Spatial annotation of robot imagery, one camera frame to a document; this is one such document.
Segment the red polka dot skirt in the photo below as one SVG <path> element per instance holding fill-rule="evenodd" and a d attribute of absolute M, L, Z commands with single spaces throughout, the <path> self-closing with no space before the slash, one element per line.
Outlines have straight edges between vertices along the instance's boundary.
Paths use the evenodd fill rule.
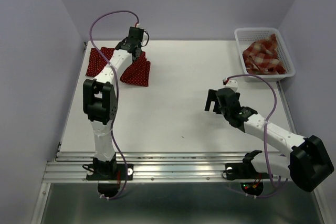
<path fill-rule="evenodd" d="M 101 47 L 100 51 L 110 60 L 113 57 L 114 48 Z M 86 71 L 87 77 L 97 76 L 106 66 L 107 62 L 102 58 L 95 48 L 91 48 L 89 64 Z"/>
<path fill-rule="evenodd" d="M 133 62 L 120 77 L 120 81 L 140 87 L 149 86 L 151 62 L 147 60 L 146 53 L 142 52 L 140 57 Z"/>

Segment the red plaid skirt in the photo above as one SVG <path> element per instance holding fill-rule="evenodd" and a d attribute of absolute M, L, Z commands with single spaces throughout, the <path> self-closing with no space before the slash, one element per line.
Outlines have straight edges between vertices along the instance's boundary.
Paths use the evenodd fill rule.
<path fill-rule="evenodd" d="M 243 51 L 243 60 L 249 74 L 274 75 L 285 74 L 283 62 L 278 57 L 276 34 L 253 42 Z"/>

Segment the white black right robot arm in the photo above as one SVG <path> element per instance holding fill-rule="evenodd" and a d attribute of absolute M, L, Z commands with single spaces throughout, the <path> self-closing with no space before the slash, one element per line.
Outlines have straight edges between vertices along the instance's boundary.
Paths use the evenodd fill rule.
<path fill-rule="evenodd" d="M 323 141 L 315 135 L 304 137 L 267 122 L 256 110 L 241 106 L 240 94 L 234 88 L 210 89 L 205 110 L 214 102 L 213 112 L 222 114 L 230 126 L 271 145 L 278 155 L 254 150 L 239 163 L 225 165 L 227 180 L 263 179 L 279 176 L 291 179 L 300 189 L 311 192 L 334 172 L 334 166 Z"/>

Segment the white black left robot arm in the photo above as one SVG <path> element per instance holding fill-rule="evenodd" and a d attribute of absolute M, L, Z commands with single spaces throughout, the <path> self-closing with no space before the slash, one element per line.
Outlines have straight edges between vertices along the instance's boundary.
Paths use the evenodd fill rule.
<path fill-rule="evenodd" d="M 83 112 L 91 123 L 95 155 L 84 165 L 89 180 L 113 179 L 123 170 L 117 165 L 118 147 L 112 136 L 119 103 L 119 83 L 148 87 L 151 63 L 142 50 L 149 33 L 138 25 L 114 48 L 93 46 L 87 79 L 83 82 Z"/>

